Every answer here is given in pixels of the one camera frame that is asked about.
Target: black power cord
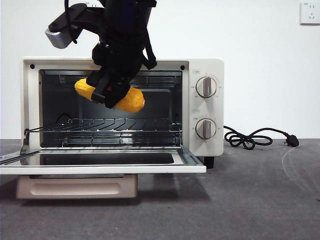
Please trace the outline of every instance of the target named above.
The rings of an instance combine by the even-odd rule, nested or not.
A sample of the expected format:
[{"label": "black power cord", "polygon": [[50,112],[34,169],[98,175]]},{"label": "black power cord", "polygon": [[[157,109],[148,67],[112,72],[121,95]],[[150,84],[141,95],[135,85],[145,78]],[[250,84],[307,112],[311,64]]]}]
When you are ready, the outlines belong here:
[{"label": "black power cord", "polygon": [[[256,135],[259,132],[262,131],[274,131],[280,134],[283,134],[286,136],[286,144],[288,146],[292,147],[297,147],[299,146],[299,140],[295,135],[290,135],[284,131],[275,129],[275,128],[270,128],[270,127],[265,127],[265,128],[260,128],[253,133],[249,135],[244,135],[236,130],[234,130],[231,127],[228,126],[223,126],[225,129],[230,130],[224,135],[224,140],[226,140],[232,147],[236,148],[240,146],[241,144],[243,147],[247,150],[253,150],[256,145],[259,146],[269,146],[273,143],[273,140],[271,137],[265,136],[265,135]],[[267,140],[267,142],[260,142],[255,139],[264,139]]]}]

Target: control panel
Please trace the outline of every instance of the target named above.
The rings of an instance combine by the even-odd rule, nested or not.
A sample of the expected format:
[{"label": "control panel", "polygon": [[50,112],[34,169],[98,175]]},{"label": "control panel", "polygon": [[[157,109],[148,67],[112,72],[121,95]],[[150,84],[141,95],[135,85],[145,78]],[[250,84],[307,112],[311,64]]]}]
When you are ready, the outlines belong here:
[{"label": "control panel", "polygon": [[224,150],[224,62],[197,59],[189,65],[189,149],[197,157]]}]

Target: open oven door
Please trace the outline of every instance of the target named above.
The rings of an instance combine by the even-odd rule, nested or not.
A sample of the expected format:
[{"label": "open oven door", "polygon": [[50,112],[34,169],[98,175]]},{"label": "open oven door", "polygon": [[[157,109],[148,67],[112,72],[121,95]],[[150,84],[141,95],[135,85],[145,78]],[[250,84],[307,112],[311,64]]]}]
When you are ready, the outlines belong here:
[{"label": "open oven door", "polygon": [[55,149],[0,157],[3,175],[97,175],[205,173],[191,152],[181,149]]}]

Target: white wall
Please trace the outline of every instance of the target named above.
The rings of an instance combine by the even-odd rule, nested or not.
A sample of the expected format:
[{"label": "white wall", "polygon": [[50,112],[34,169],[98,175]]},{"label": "white wall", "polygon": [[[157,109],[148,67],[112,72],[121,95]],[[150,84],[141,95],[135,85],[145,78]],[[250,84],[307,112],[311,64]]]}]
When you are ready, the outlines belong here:
[{"label": "white wall", "polygon": [[[149,32],[158,58],[225,61],[225,124],[320,137],[320,27],[299,25],[297,0],[159,0]],[[20,138],[22,56],[90,57],[98,37],[67,49],[44,34],[62,0],[1,1],[1,138]],[[269,134],[271,137],[282,137]]]},{"label": "white wall", "polygon": [[[1,45],[1,5],[0,5],[0,45]],[[0,48],[0,65],[1,65],[1,48]],[[1,91],[0,91],[0,139],[1,139]]]}]

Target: temperature knob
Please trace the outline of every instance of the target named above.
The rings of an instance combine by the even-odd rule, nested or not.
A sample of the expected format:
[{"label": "temperature knob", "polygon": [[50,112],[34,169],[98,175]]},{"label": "temperature knob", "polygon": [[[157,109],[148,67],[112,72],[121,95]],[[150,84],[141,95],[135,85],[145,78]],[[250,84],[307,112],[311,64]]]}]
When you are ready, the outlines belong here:
[{"label": "temperature knob", "polygon": [[195,131],[200,138],[210,139],[216,133],[216,124],[210,119],[202,119],[196,124]]},{"label": "temperature knob", "polygon": [[212,77],[206,76],[198,80],[195,89],[201,97],[210,98],[216,93],[217,84]]}]

